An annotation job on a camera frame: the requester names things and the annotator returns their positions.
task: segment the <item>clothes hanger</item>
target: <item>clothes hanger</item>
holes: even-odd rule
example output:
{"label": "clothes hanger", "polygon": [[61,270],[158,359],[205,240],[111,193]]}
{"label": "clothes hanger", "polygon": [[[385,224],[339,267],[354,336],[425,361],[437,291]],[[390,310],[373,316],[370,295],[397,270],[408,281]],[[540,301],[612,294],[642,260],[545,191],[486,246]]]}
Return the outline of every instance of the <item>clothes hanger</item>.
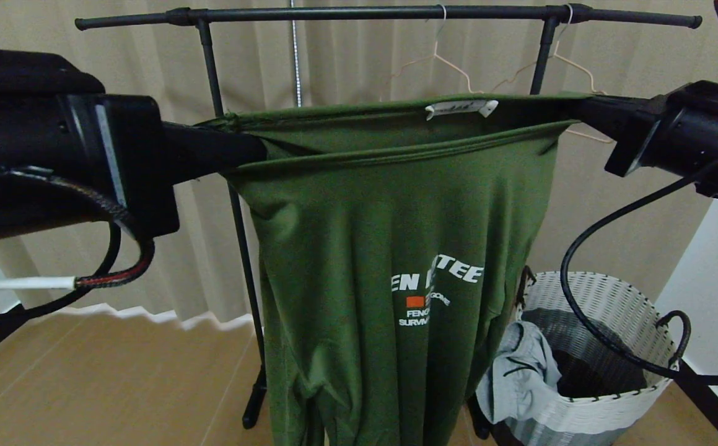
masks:
{"label": "clothes hanger", "polygon": [[470,78],[469,74],[466,73],[466,71],[462,70],[460,67],[455,65],[455,63],[452,63],[449,60],[444,59],[444,57],[439,56],[439,36],[441,34],[441,30],[444,29],[444,25],[446,25],[446,23],[447,23],[447,8],[446,8],[446,6],[442,5],[441,3],[439,4],[439,6],[441,6],[441,9],[444,10],[444,18],[442,19],[441,26],[440,26],[438,32],[436,32],[436,42],[433,45],[433,54],[430,54],[429,56],[423,57],[421,59],[416,59],[416,60],[412,60],[410,62],[405,63],[398,70],[398,72],[396,72],[396,73],[392,74],[392,76],[390,76],[389,80],[387,80],[387,83],[384,84],[384,87],[389,85],[390,82],[392,82],[392,79],[400,77],[402,75],[403,71],[406,70],[406,68],[410,67],[411,65],[415,65],[416,63],[426,62],[430,59],[435,59],[435,60],[440,60],[441,62],[445,63],[447,65],[447,67],[450,67],[455,71],[458,71],[458,73],[460,73],[461,76],[463,76],[463,78],[466,79],[466,87],[468,88],[469,93],[483,93],[483,91],[480,91],[480,90],[472,90],[471,78]]}
{"label": "clothes hanger", "polygon": [[[560,39],[563,37],[563,34],[565,33],[566,29],[568,29],[568,25],[571,24],[572,20],[574,20],[573,6],[571,6],[571,4],[569,4],[569,3],[566,3],[566,6],[568,7],[569,11],[571,12],[568,16],[568,23],[566,23],[565,27],[559,32],[559,34],[557,34],[557,39],[556,39],[556,42],[554,43],[554,53],[551,56],[549,56],[549,59],[551,59],[553,57],[554,59],[562,60],[562,62],[565,62],[568,65],[571,65],[571,67],[577,68],[580,71],[582,71],[583,73],[587,74],[587,77],[590,80],[590,92],[593,94],[604,94],[604,96],[606,96],[606,95],[608,95],[606,91],[596,90],[595,78],[591,71],[589,71],[585,67],[582,67],[582,65],[579,65],[579,63],[573,62],[573,60],[568,59],[567,57],[561,56],[559,53],[557,53],[557,50],[559,50]],[[532,62],[532,63],[529,63],[529,64],[524,65],[523,67],[519,68],[518,71],[516,71],[514,73],[514,76],[512,76],[511,79],[505,79],[505,80],[501,81],[499,84],[495,85],[494,88],[492,88],[490,90],[490,93],[494,93],[495,89],[500,88],[504,84],[512,84],[513,82],[515,82],[515,78],[517,78],[519,76],[519,74],[521,74],[521,72],[526,70],[526,68],[532,67],[533,65],[535,65],[535,63],[536,62]],[[613,139],[599,138],[598,136],[588,135],[587,133],[576,132],[574,130],[566,130],[566,133],[573,133],[574,135],[583,136],[583,138],[593,139],[593,141],[598,141],[598,142],[604,143],[604,144],[613,144],[614,143]]]}

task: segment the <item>black clothes rack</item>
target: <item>black clothes rack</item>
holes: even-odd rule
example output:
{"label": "black clothes rack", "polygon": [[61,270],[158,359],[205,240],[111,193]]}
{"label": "black clothes rack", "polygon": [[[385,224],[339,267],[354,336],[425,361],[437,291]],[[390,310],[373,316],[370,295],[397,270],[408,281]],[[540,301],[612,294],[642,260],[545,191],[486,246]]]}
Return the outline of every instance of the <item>black clothes rack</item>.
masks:
{"label": "black clothes rack", "polygon": [[[391,19],[519,19],[543,20],[535,72],[532,76],[530,94],[539,94],[546,73],[549,51],[554,40],[554,31],[560,23],[571,23],[602,20],[602,22],[645,23],[652,25],[670,25],[686,28],[698,28],[702,23],[700,16],[682,16],[673,14],[654,14],[653,12],[611,11],[611,9],[594,9],[586,5],[571,3],[568,6],[369,6],[369,7],[328,7],[328,8],[262,8],[262,9],[191,9],[177,8],[157,14],[135,14],[117,17],[98,17],[76,19],[75,25],[80,30],[92,28],[109,28],[127,25],[152,25],[166,23],[177,26],[195,26],[204,51],[206,69],[208,69],[209,89],[212,96],[212,109],[216,116],[224,114],[221,88],[218,84],[215,57],[212,53],[211,28],[213,22],[271,22],[272,20],[391,20]],[[257,345],[260,350],[260,372],[252,388],[246,410],[243,413],[243,428],[251,429],[257,422],[262,407],[265,391],[265,339],[260,322],[260,310],[257,305],[256,289],[248,256],[245,225],[240,209],[240,198],[237,192],[229,187],[229,201],[237,229],[237,240],[240,247],[240,259],[243,265],[243,277],[248,290],[248,301],[251,305]],[[481,413],[475,397],[469,400],[469,410],[474,424],[475,434],[485,439],[489,437],[492,425]]]}

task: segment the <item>green t-shirt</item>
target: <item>green t-shirt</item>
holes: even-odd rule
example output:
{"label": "green t-shirt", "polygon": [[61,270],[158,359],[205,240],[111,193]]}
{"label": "green t-shirt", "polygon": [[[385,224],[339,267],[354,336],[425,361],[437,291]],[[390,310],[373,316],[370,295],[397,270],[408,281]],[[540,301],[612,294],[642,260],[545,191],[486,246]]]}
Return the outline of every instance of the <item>green t-shirt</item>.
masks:
{"label": "green t-shirt", "polygon": [[[487,118],[455,113],[492,98]],[[506,326],[577,98],[463,95],[205,123],[268,148],[267,161],[223,175],[260,241],[277,446],[322,444],[324,428],[332,446],[447,444]],[[445,113],[427,120],[433,104]]]}

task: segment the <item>white wicker basket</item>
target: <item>white wicker basket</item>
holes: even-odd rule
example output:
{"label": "white wicker basket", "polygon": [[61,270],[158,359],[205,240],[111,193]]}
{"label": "white wicker basket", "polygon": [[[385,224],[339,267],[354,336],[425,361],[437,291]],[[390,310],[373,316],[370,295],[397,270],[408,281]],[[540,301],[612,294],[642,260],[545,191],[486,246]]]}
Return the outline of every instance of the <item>white wicker basket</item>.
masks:
{"label": "white wicker basket", "polygon": [[[662,325],[665,321],[660,321],[642,293],[604,274],[572,272],[568,278],[580,308],[597,325],[605,326],[634,355],[678,370],[675,346]],[[541,328],[552,350],[584,361],[602,376],[605,388],[628,391],[593,398],[555,397],[534,419],[509,419],[512,434],[529,446],[613,443],[645,415],[671,380],[628,364],[580,326],[563,296],[559,271],[537,274],[523,297],[526,307],[520,317]]]}

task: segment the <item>beige curtain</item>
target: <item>beige curtain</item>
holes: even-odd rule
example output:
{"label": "beige curtain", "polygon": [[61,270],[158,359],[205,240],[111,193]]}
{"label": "beige curtain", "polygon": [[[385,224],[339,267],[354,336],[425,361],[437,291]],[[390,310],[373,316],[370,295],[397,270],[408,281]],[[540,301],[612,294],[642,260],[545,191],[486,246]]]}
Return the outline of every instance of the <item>beige curtain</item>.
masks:
{"label": "beige curtain", "polygon": [[[419,4],[421,2],[297,0],[296,6]],[[488,4],[469,0],[452,4]],[[500,2],[545,5],[556,2]],[[587,1],[597,8],[699,14],[701,28],[672,28],[591,22],[562,34],[563,56],[593,71],[596,88],[609,94],[650,97],[699,79],[718,81],[718,23],[710,0]],[[78,31],[75,17],[162,12],[192,8],[288,7],[288,0],[47,0],[0,1],[0,48],[49,51],[95,74],[109,93],[148,94],[163,118],[193,124],[212,116],[208,82],[198,35],[193,28],[142,25]],[[421,63],[390,80],[407,61],[432,51],[441,20],[378,22],[298,22],[297,42],[305,105],[422,98],[466,91],[463,78],[440,63]],[[531,63],[537,54],[542,22],[535,20],[447,20],[440,54],[471,75],[475,90],[488,92]],[[229,110],[293,107],[294,70],[291,24],[219,23],[212,25],[223,99]],[[497,92],[526,94],[532,69]],[[549,62],[544,93],[588,91],[582,72],[559,60]],[[592,132],[591,129],[577,129]],[[556,269],[563,252],[588,225],[634,199],[674,180],[642,169],[630,178],[604,172],[611,144],[565,135],[561,141],[551,205],[531,264]],[[152,312],[176,310],[187,318],[212,311],[222,321],[247,312],[237,239],[224,181],[208,176],[175,189],[182,228],[157,240],[157,258],[137,282],[95,291],[79,305],[108,302],[116,308],[143,305]],[[592,238],[577,254],[574,269],[601,271],[639,286],[657,297],[703,217],[709,200],[692,190],[625,217]],[[256,237],[249,234],[252,252]],[[0,241],[0,265],[11,276],[84,274],[103,256],[104,223],[53,229]],[[135,257],[130,243],[118,264]],[[24,294],[27,305],[56,294]]]}

